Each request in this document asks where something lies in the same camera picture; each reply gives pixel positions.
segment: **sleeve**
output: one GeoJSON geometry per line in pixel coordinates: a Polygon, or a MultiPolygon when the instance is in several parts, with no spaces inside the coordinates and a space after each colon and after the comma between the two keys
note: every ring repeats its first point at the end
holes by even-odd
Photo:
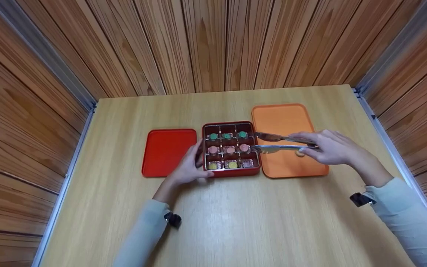
{"type": "Polygon", "coordinates": [[[427,267],[427,209],[419,196],[399,178],[381,188],[366,186],[375,213],[397,237],[417,267],[427,267]]]}
{"type": "Polygon", "coordinates": [[[148,200],[135,225],[123,242],[114,267],[142,267],[166,229],[164,215],[169,213],[169,205],[156,200],[148,200]]]}

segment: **tongs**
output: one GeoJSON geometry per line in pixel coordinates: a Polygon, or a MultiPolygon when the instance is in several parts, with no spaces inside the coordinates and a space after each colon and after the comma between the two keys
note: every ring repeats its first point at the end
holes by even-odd
{"type": "Polygon", "coordinates": [[[280,150],[299,150],[301,148],[310,148],[315,150],[319,149],[317,144],[307,139],[282,136],[282,135],[273,135],[271,133],[266,133],[266,132],[255,132],[255,136],[261,140],[265,140],[268,142],[278,142],[281,140],[285,140],[290,142],[298,142],[301,144],[306,144],[306,145],[251,145],[250,146],[251,150],[262,153],[262,154],[274,153],[280,150]]]}

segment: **person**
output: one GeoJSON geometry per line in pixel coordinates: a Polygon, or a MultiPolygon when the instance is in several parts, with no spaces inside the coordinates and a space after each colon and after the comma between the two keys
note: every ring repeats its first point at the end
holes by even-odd
{"type": "MultiPolygon", "coordinates": [[[[386,224],[417,267],[427,267],[427,209],[417,194],[400,178],[393,177],[378,159],[348,137],[336,131],[298,132],[290,135],[314,141],[319,151],[300,150],[322,164],[347,164],[365,183],[363,195],[375,200],[375,213],[386,224]]],[[[196,179],[212,177],[211,171],[200,171],[202,160],[199,140],[190,147],[179,166],[159,186],[145,204],[139,218],[126,237],[114,260],[115,267],[144,266],[166,228],[164,215],[175,198],[178,187],[196,179]]]]}

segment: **orange lid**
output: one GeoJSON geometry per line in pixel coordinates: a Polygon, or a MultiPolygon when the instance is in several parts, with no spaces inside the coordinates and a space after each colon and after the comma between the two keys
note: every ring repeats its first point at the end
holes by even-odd
{"type": "MultiPolygon", "coordinates": [[[[314,132],[305,107],[299,103],[284,105],[260,105],[253,108],[254,127],[257,132],[289,135],[292,132],[314,132]]],[[[259,145],[305,145],[290,141],[266,142],[256,139],[259,145]]],[[[269,178],[305,177],[327,175],[329,166],[305,156],[298,157],[295,151],[281,150],[261,154],[263,172],[269,178]]]]}

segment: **light wood tabletop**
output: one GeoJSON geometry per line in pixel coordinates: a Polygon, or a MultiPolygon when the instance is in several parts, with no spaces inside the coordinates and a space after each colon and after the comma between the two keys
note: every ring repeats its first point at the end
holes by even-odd
{"type": "MultiPolygon", "coordinates": [[[[110,266],[162,179],[141,175],[150,130],[251,120],[256,105],[301,103],[316,130],[351,137],[396,176],[349,85],[102,99],[78,158],[42,266],[110,266]]],[[[349,200],[363,182],[348,166],[328,176],[214,179],[185,190],[149,266],[413,266],[369,205],[349,200]]]]}

